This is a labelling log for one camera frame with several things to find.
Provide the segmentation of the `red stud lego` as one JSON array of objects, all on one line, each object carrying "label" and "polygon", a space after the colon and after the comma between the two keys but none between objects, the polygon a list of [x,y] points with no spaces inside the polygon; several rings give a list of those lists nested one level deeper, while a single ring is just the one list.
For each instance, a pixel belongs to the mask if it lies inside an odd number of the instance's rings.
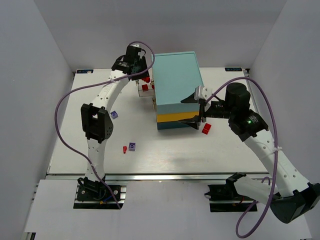
[{"label": "red stud lego", "polygon": [[143,84],[141,87],[144,92],[149,90],[149,87],[147,84]]}]

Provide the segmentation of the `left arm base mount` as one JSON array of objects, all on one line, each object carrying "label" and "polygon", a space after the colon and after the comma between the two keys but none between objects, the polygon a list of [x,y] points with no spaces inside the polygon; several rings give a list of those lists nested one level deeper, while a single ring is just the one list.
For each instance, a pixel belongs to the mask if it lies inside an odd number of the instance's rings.
[{"label": "left arm base mount", "polygon": [[87,177],[77,179],[73,203],[74,209],[82,210],[120,210],[126,199],[125,185],[109,185],[91,181]]}]

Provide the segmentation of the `transparent orange-slot drawer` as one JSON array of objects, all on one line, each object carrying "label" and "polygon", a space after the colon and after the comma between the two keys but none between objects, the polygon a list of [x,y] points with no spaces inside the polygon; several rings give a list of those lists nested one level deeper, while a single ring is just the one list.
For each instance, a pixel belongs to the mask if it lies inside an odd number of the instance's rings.
[{"label": "transparent orange-slot drawer", "polygon": [[154,97],[155,85],[150,76],[135,81],[139,97]]}]

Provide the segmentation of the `red transparent rectangular lego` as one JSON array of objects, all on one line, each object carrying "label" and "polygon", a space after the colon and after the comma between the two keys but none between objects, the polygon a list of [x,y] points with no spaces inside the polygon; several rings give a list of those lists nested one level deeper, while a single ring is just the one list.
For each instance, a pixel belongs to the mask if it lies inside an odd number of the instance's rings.
[{"label": "red transparent rectangular lego", "polygon": [[146,83],[149,83],[151,81],[150,77],[143,77],[141,80]]}]

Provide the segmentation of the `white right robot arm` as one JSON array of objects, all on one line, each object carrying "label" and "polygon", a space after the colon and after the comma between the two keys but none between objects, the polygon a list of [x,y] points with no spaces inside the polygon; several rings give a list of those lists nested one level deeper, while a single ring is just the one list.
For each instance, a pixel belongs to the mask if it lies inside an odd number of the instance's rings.
[{"label": "white right robot arm", "polygon": [[239,82],[227,85],[225,98],[207,103],[212,89],[195,88],[182,104],[198,104],[199,112],[181,123],[199,129],[206,118],[227,119],[232,132],[250,148],[275,181],[275,186],[253,180],[244,173],[235,173],[226,180],[223,193],[229,197],[246,196],[270,204],[272,213],[288,224],[312,210],[320,200],[319,183],[311,183],[290,162],[275,142],[263,118],[250,108],[251,94]]}]

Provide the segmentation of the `red sloped lego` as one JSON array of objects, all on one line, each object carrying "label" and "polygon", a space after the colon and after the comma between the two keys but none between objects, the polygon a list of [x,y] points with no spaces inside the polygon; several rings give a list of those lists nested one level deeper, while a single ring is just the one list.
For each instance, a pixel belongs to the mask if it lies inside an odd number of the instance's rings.
[{"label": "red sloped lego", "polygon": [[209,124],[209,123],[206,123],[204,126],[203,126],[203,129],[202,129],[202,133],[207,135],[209,132],[210,132],[210,129],[211,129],[212,125]]}]

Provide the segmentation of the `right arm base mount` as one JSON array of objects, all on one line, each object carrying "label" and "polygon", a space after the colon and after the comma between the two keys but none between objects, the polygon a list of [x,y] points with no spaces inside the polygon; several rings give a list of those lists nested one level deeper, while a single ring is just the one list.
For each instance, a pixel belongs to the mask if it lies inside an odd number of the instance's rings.
[{"label": "right arm base mount", "polygon": [[234,183],[245,173],[237,172],[225,180],[225,184],[210,184],[204,196],[209,200],[211,213],[244,213],[254,202],[248,196],[237,193]]}]

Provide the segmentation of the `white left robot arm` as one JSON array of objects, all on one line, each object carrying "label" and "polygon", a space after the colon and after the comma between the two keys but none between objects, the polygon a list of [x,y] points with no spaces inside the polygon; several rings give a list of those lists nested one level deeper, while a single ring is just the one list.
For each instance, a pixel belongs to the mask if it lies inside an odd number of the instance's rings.
[{"label": "white left robot arm", "polygon": [[107,139],[113,132],[110,116],[111,108],[122,89],[130,80],[148,77],[144,49],[138,43],[128,45],[123,57],[118,58],[108,76],[109,84],[105,84],[97,96],[89,103],[81,106],[82,130],[88,146],[88,158],[85,177],[90,181],[100,181],[105,177],[104,158]]}]

